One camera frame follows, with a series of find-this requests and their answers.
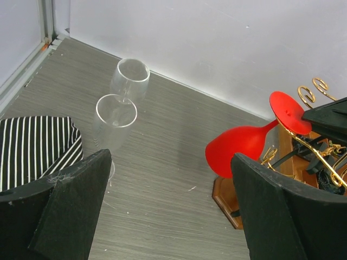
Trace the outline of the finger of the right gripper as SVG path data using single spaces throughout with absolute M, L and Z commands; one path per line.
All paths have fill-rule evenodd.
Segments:
M 346 145 L 346 98 L 309 109 L 301 117 L 312 130 L 335 144 Z

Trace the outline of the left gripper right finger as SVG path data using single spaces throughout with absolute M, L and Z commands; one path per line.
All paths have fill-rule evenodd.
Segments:
M 231 160 L 251 259 L 346 259 L 346 197 L 274 172 L 242 153 Z

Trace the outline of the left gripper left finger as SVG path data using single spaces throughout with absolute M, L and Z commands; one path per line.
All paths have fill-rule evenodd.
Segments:
M 1 192 L 1 259 L 88 259 L 111 161 L 102 149 Z

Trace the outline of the black white striped cloth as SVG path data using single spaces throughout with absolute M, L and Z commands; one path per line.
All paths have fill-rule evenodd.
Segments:
M 1 120 L 1 191 L 28 184 L 83 159 L 73 120 L 24 116 Z

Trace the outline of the red wine glass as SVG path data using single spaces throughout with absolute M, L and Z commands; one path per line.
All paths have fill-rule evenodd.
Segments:
M 262 127 L 238 126 L 231 128 L 205 148 L 205 158 L 209 167 L 220 177 L 231 178 L 231 160 L 235 153 L 242 153 L 258 160 L 264 150 L 266 136 L 270 130 L 282 124 L 294 134 L 306 135 L 312 131 L 312 125 L 302 119 L 304 110 L 294 98 L 280 91 L 269 96 L 269 104 L 276 117 Z

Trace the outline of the clear wine glass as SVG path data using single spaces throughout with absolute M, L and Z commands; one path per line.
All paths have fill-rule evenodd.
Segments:
M 109 179 L 115 174 L 115 156 L 128 138 L 137 117 L 136 105 L 117 94 L 104 95 L 95 105 L 93 141 L 98 149 L 110 150 L 112 161 Z
M 140 60 L 118 62 L 110 83 L 110 93 L 130 99 L 137 107 L 143 101 L 150 79 L 149 68 Z

